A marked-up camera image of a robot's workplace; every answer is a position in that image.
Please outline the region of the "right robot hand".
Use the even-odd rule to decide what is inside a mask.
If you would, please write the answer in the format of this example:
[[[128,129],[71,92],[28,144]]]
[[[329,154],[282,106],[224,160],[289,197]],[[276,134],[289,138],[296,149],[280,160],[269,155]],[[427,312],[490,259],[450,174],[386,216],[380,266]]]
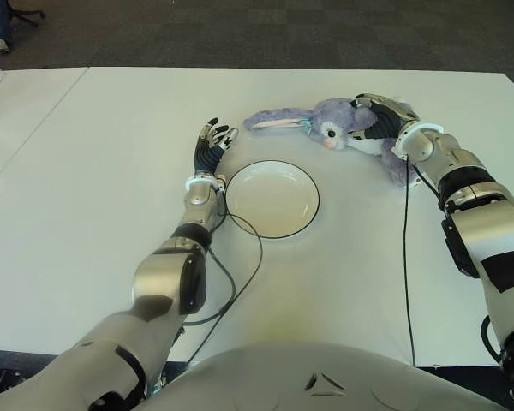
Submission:
[[[420,117],[407,105],[385,96],[362,93],[356,95],[350,104],[353,108],[366,107],[376,116],[372,126],[352,133],[355,140],[396,139],[406,124],[420,121]]]

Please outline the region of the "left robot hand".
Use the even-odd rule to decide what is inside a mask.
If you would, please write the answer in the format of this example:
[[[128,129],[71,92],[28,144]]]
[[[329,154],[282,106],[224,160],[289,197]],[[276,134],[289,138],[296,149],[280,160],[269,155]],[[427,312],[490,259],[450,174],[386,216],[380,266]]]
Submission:
[[[194,172],[214,176],[237,135],[237,128],[219,126],[217,117],[209,120],[202,127],[194,149]]]

